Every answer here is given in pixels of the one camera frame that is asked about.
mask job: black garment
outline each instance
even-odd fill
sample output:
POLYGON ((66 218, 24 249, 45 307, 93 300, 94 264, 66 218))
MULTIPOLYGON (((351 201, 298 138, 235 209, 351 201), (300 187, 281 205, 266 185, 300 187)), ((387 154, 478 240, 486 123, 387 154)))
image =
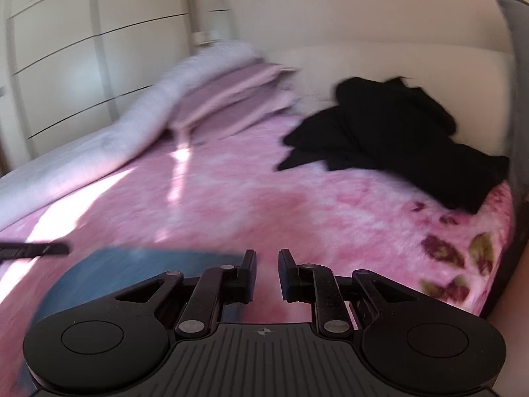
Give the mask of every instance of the black garment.
POLYGON ((329 170, 385 170, 408 179, 445 207, 477 213, 507 176, 509 159, 454 143, 456 122, 421 88, 400 78, 384 83, 347 79, 338 106, 306 118, 284 138, 294 147, 285 170, 325 160, 329 170))

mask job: floral blanket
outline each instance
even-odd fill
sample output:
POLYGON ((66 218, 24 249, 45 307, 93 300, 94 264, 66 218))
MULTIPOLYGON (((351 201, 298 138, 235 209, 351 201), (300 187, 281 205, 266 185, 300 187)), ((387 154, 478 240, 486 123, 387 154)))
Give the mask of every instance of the floral blanket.
POLYGON ((258 253, 245 322, 310 321, 308 305, 281 299, 277 254, 339 275, 370 269, 478 314, 509 243, 511 198, 496 187, 477 215, 446 210, 408 182, 375 170, 327 172, 320 163, 275 172, 276 116, 227 139, 175 151, 162 138, 120 170, 34 212, 1 239, 67 240, 67 258, 0 266, 0 395, 15 385, 22 340, 44 294, 73 264, 106 246, 258 253))

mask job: blue fabric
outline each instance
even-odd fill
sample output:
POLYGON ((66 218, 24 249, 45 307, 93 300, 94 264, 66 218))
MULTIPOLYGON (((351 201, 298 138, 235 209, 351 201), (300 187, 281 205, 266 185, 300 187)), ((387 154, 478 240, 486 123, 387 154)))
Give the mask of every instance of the blue fabric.
MULTIPOLYGON (((241 254, 194 251, 106 248, 77 263, 48 291, 33 317, 33 323, 71 307, 95 300, 168 270, 179 270, 184 277, 200 276, 206 269, 223 264, 238 266, 241 254)), ((223 319, 236 322, 240 309, 230 305, 223 319)), ((19 385, 35 390, 27 367, 19 376, 19 385)))

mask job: pink pillow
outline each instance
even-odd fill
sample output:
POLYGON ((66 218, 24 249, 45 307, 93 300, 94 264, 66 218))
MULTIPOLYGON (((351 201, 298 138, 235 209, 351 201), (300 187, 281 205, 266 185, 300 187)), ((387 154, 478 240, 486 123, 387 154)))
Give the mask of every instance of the pink pillow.
POLYGON ((254 89, 252 96, 231 104, 202 120, 191 131, 191 144, 205 143, 234 135, 266 115, 294 104, 296 94, 286 84, 275 81, 254 89))
POLYGON ((216 78, 183 97, 173 110, 169 128, 179 138, 186 138, 202 118, 250 97, 256 87, 270 83, 284 69, 278 64, 257 63, 216 78))

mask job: ribbed black surface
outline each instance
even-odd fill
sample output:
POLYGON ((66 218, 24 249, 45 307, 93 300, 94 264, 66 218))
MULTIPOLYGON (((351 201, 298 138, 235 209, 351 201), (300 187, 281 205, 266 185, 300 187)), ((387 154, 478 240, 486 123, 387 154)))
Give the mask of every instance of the ribbed black surface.
MULTIPOLYGON (((40 391, 35 397, 53 395, 40 391)), ((168 361, 150 378, 113 395, 404 397, 411 394, 378 380, 349 344, 321 339, 308 324, 222 324, 213 336, 178 344, 168 361)), ((475 396, 493 395, 482 391, 475 396)))

